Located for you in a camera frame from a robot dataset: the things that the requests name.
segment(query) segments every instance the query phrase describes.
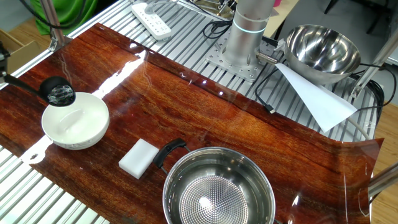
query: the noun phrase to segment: metal mounting plate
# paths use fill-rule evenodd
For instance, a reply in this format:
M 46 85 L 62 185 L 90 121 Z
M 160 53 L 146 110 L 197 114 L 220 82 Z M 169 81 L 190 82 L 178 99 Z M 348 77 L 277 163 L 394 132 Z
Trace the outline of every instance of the metal mounting plate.
M 206 54 L 206 60 L 209 63 L 216 65 L 224 70 L 227 70 L 248 82 L 256 81 L 266 63 L 258 59 L 251 60 L 251 63 L 248 66 L 243 67 L 237 67 L 228 63 L 222 54 L 224 44 L 228 37 L 229 32 L 226 32 L 214 43 L 214 45 Z M 260 52 L 271 56 L 274 52 L 274 48 L 274 46 L 269 45 L 267 42 L 263 40 L 261 41 Z

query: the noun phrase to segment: black ladle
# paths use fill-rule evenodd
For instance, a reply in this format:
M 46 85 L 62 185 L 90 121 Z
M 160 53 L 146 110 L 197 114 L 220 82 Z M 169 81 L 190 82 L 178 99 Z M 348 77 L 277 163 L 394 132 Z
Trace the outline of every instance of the black ladle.
M 39 86 L 39 90 L 33 89 L 30 85 L 20 81 L 11 75 L 2 72 L 4 82 L 23 88 L 52 106 L 69 106 L 76 99 L 76 93 L 71 84 L 64 78 L 54 76 L 45 79 Z

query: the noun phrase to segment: white power strip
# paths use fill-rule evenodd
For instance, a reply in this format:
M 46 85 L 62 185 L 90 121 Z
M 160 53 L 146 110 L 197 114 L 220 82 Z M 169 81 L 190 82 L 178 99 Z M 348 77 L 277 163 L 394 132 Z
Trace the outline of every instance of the white power strip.
M 134 4 L 131 6 L 131 11 L 156 40 L 169 38 L 172 35 L 172 30 L 156 13 L 146 14 L 147 6 L 148 4 L 144 2 Z

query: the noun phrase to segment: stainless steel bowl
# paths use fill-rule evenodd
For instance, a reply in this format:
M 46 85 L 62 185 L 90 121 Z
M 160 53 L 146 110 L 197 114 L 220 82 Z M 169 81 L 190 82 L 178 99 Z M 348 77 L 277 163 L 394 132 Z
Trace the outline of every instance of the stainless steel bowl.
M 275 198 L 264 173 L 249 158 L 206 147 L 188 153 L 170 170 L 163 209 L 167 223 L 173 224 L 272 224 Z
M 298 26 L 289 32 L 285 57 L 292 70 L 316 85 L 336 83 L 361 63 L 359 51 L 349 39 L 316 25 Z

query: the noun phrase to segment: aluminum rail table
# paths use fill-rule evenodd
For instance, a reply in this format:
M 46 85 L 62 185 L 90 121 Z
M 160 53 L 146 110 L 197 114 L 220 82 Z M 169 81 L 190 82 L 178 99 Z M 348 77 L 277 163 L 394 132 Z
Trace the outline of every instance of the aluminum rail table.
M 165 41 L 156 41 L 151 37 L 145 27 L 132 14 L 130 7 L 129 1 L 119 0 L 77 28 L 69 37 L 75 38 L 99 22 L 209 77 L 220 85 L 236 90 L 254 100 L 256 100 L 254 89 L 274 69 L 273 65 L 266 65 L 259 78 L 255 82 L 249 83 L 230 72 L 209 64 L 205 60 L 207 51 L 217 41 L 223 42 L 224 40 L 206 39 L 201 31 L 207 23 L 218 20 L 219 17 L 204 14 L 188 3 L 166 4 L 155 9 L 156 13 L 172 29 L 172 37 Z M 15 77 L 23 75 L 51 54 L 52 52 L 49 50 L 44 51 L 12 75 Z M 278 59 L 283 57 L 282 52 L 273 52 L 273 47 L 270 45 L 266 48 L 266 54 Z M 352 99 L 349 96 L 349 87 L 353 83 L 354 80 L 347 78 L 336 86 L 326 87 L 329 90 L 334 87 L 337 95 L 354 104 L 357 108 L 376 105 L 372 92 L 367 88 L 361 92 L 357 99 Z M 278 113 L 304 126 L 337 141 L 364 140 L 361 133 L 347 121 L 340 123 L 326 133 L 321 132 L 319 125 L 303 101 L 280 72 L 275 72 L 260 87 L 260 90 L 262 99 L 270 103 Z M 374 137 L 376 110 L 360 111 L 352 115 L 352 118 L 365 129 L 369 136 Z M 261 138 L 263 133 L 253 133 L 253 135 L 258 135 Z M 0 222 L 109 223 L 3 147 L 0 147 Z

